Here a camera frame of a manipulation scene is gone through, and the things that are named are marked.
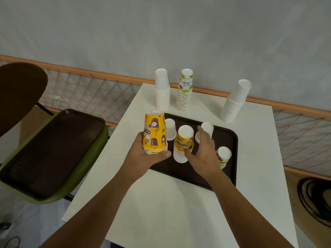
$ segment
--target brown serving tray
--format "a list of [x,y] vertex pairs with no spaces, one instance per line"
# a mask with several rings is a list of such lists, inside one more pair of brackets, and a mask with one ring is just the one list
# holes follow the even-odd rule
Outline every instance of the brown serving tray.
[[[184,117],[175,116],[172,114],[165,113],[165,118],[172,118],[176,123],[176,131],[182,125],[189,125],[194,130],[194,147],[192,154],[196,154],[199,148],[199,144],[195,140],[195,134],[198,132],[198,125],[201,125],[202,122],[187,119]],[[237,175],[237,154],[238,154],[238,137],[230,129],[223,127],[215,126],[212,139],[215,141],[215,149],[218,149],[221,146],[228,147],[232,156],[226,166],[223,168],[224,173],[231,179],[232,183],[236,185],[236,175]],[[168,141],[168,150],[173,153],[174,141]],[[199,174],[195,172],[193,167],[187,161],[186,163],[178,163],[171,155],[170,158],[156,163],[151,167],[152,170],[158,171],[174,178],[181,179],[183,181],[195,184],[197,186],[203,187],[208,190],[213,190],[205,179],[203,179]]]

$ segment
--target person's left hand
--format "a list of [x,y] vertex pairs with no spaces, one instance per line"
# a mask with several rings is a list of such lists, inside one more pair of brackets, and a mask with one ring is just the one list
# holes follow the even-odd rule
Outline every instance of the person's left hand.
[[147,155],[142,148],[142,142],[143,132],[139,132],[126,155],[124,163],[118,171],[118,173],[127,177],[132,182],[141,178],[153,164],[171,156],[169,150],[164,150],[158,154]]

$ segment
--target lattice panel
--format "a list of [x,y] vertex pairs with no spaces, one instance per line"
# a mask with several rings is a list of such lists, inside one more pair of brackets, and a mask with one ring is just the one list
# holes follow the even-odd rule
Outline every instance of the lattice panel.
[[[119,123],[140,85],[45,70],[44,106],[72,108]],[[283,165],[331,177],[331,121],[274,110]]]

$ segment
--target chair leg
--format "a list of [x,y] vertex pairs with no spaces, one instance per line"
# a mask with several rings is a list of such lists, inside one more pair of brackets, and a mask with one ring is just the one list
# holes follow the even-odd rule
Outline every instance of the chair leg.
[[64,199],[72,202],[72,200],[73,200],[74,197],[75,197],[74,195],[69,194],[69,195],[65,196]]
[[40,103],[36,103],[36,105],[42,109],[44,112],[46,112],[47,114],[51,115],[51,116],[54,116],[54,114],[52,112],[50,112],[48,109],[46,109],[44,106],[42,106]]

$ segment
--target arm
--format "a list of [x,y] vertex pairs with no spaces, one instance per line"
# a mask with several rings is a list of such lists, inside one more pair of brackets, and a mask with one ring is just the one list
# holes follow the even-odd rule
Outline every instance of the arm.
[[130,186],[153,164],[171,156],[170,151],[147,155],[141,147],[142,141],[140,132],[113,179],[40,248],[101,246]]
[[198,126],[200,146],[196,155],[185,151],[194,170],[213,188],[240,248],[293,246],[237,190],[218,165],[214,141]]

